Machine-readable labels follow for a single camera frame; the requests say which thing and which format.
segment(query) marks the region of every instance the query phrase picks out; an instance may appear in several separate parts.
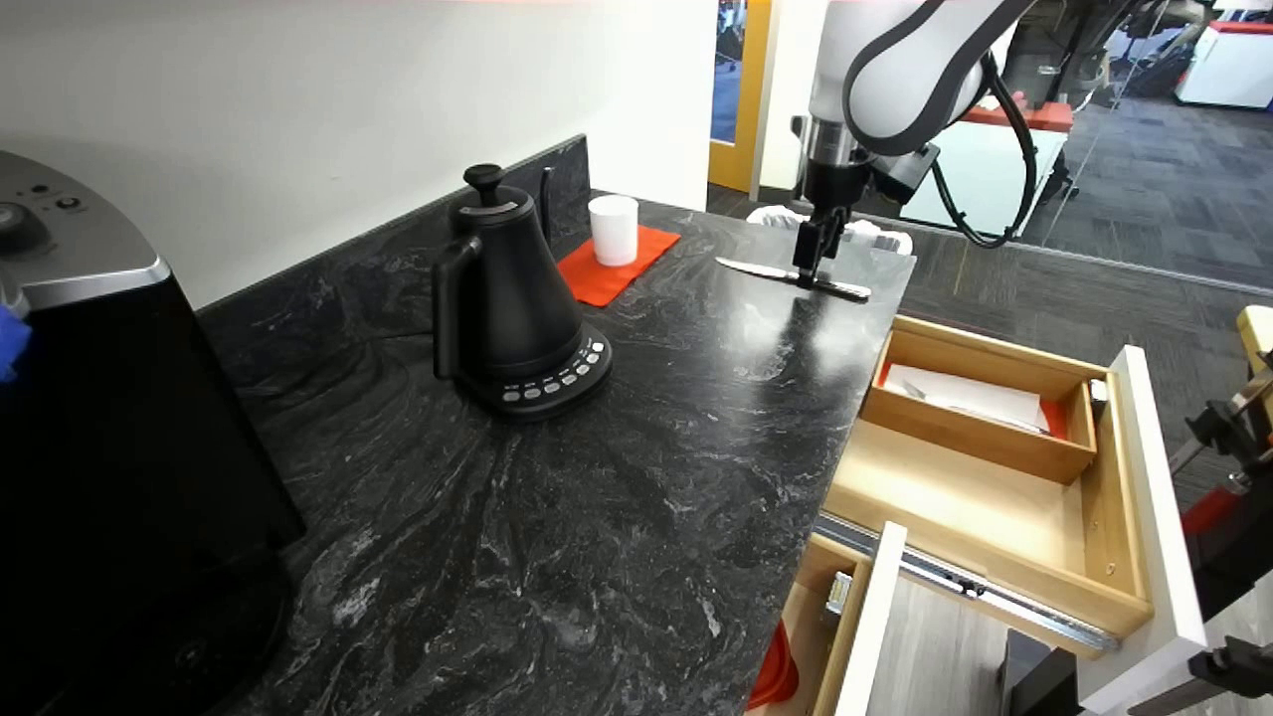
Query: black kettle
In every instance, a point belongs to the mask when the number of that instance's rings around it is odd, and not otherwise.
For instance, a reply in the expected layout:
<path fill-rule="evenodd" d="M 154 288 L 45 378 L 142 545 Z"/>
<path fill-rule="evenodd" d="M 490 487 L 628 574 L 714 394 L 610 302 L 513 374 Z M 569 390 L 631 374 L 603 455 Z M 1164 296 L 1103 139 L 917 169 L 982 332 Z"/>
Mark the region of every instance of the black kettle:
<path fill-rule="evenodd" d="M 497 165 L 464 171 L 472 200 L 456 204 L 456 244 L 435 267 L 435 369 L 490 413 L 541 419 L 594 394 L 614 345 L 581 321 L 534 200 L 501 179 Z"/>

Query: cable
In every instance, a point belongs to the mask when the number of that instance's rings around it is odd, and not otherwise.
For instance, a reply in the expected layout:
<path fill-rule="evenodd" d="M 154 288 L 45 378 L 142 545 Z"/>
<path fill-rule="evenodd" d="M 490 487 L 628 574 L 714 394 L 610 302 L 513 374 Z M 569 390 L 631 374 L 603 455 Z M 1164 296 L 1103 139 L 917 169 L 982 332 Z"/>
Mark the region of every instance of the cable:
<path fill-rule="evenodd" d="M 1012 219 L 1012 226 L 1001 235 L 977 235 L 974 226 L 968 226 L 968 212 L 953 207 L 953 195 L 949 195 L 949 182 L 947 182 L 947 171 L 943 171 L 939 161 L 931 165 L 931 179 L 939 182 L 939 200 L 943 200 L 943 207 L 947 207 L 947 214 L 949 214 L 949 224 L 960 226 L 961 238 L 969 238 L 974 245 L 1001 245 L 1022 230 L 1022 224 L 1029 214 L 1029 204 L 1035 204 L 1035 190 L 1038 190 L 1038 161 L 1035 161 L 1038 151 L 1035 151 L 1035 135 L 1029 135 L 1029 122 L 1027 122 L 1022 106 L 1012 101 L 1012 93 L 1006 93 L 1006 85 L 1000 77 L 993 56 L 982 56 L 982 81 L 986 81 L 992 94 L 1000 101 L 1000 106 L 1001 106 L 1001 117 L 1006 117 L 1019 149 L 1022 149 L 1027 182 L 1022 182 L 1019 214 Z"/>

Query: kettle lid knob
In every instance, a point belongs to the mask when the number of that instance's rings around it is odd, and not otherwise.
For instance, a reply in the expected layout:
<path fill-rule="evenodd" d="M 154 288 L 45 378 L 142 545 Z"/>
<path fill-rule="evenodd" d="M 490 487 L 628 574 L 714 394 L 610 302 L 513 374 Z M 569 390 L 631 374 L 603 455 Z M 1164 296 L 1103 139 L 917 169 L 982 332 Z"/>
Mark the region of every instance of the kettle lid knob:
<path fill-rule="evenodd" d="M 505 179 L 505 169 L 497 165 L 464 169 L 464 182 L 476 190 L 480 207 L 501 207 L 501 179 Z"/>

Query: white container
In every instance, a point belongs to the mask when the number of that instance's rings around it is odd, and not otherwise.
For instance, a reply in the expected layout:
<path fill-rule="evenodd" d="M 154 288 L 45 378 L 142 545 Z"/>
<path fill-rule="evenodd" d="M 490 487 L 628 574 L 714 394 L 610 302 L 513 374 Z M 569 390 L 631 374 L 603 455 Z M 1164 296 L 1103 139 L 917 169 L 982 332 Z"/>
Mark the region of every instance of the white container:
<path fill-rule="evenodd" d="M 600 267 L 636 261 L 636 200 L 631 195 L 600 195 L 589 204 L 594 245 Z"/>

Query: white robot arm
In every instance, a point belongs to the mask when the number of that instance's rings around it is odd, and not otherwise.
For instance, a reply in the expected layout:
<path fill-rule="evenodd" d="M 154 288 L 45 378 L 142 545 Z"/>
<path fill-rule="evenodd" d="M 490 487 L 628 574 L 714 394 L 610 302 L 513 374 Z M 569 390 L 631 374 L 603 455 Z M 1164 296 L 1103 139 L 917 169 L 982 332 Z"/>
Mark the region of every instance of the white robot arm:
<path fill-rule="evenodd" d="M 1035 0 L 830 0 L 805 122 L 801 195 L 817 207 L 801 226 L 795 272 L 834 256 L 850 204 L 874 179 L 913 190 L 931 169 L 928 139 L 982 93 L 992 43 Z"/>

